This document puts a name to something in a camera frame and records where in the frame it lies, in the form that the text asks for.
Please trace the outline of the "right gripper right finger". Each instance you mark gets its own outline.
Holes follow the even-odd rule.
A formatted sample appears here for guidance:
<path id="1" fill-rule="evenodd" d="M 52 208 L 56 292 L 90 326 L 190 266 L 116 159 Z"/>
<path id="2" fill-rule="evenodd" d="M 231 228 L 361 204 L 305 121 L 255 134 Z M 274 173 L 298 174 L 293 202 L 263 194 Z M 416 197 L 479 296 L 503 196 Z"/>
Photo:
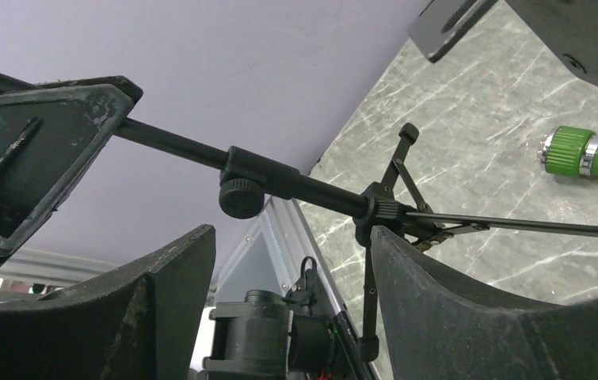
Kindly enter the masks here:
<path id="1" fill-rule="evenodd" d="M 396 379 L 598 379 L 598 298 L 491 287 L 377 226 L 371 257 Z"/>

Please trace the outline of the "black tripod shock-mount stand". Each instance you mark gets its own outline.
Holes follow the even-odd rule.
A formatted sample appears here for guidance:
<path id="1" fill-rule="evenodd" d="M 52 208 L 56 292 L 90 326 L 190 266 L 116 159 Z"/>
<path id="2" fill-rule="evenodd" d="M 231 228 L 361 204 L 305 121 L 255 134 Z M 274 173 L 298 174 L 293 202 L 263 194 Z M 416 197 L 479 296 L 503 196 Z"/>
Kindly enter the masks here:
<path id="1" fill-rule="evenodd" d="M 20 81 L 0 73 L 0 93 L 45 89 L 39 85 Z M 0 156 L 0 181 L 4 170 L 16 162 L 20 149 L 28 143 L 29 136 L 40 126 L 40 121 L 29 121 L 28 131 L 22 132 L 16 142 L 8 145 Z M 551 234 L 598 237 L 598 226 L 567 223 L 536 222 L 506 218 L 486 218 L 465 215 L 438 215 L 421 208 L 421 193 L 415 193 L 417 207 L 394 200 L 387 188 L 384 192 L 367 190 L 362 195 L 314 180 L 299 173 L 296 168 L 261 155 L 232 146 L 223 151 L 183 136 L 164 131 L 149 124 L 125 118 L 115 135 L 162 152 L 198 162 L 220 171 L 219 205 L 227 215 L 236 219 L 257 216 L 264 206 L 266 195 L 284 200 L 297 199 L 325 209 L 349 215 L 360 223 L 356 240 L 366 249 L 364 274 L 364 331 L 358 341 L 358 352 L 365 363 L 379 354 L 376 335 L 378 293 L 371 258 L 370 233 L 373 226 L 391 227 L 397 235 L 404 233 L 416 237 L 416 248 L 431 248 L 457 234 L 502 228 L 528 230 Z M 459 226 L 446 229 L 438 222 Z"/>

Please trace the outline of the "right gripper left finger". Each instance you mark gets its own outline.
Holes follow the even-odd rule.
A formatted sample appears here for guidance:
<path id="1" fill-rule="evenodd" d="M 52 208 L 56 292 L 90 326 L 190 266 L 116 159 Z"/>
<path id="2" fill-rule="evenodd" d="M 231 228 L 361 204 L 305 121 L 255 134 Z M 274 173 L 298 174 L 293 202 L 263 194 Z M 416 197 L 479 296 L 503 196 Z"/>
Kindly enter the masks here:
<path id="1" fill-rule="evenodd" d="M 0 303 L 0 379 L 184 379 L 215 263 L 202 225 L 36 300 Z"/>

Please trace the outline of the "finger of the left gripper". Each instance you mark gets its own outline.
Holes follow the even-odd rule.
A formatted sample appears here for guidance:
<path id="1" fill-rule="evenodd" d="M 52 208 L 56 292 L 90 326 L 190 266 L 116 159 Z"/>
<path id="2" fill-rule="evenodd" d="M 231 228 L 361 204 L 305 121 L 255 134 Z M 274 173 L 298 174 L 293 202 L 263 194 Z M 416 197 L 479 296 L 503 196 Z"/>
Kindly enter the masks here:
<path id="1" fill-rule="evenodd" d="M 123 76 L 0 92 L 0 267 L 70 195 L 142 95 Z"/>

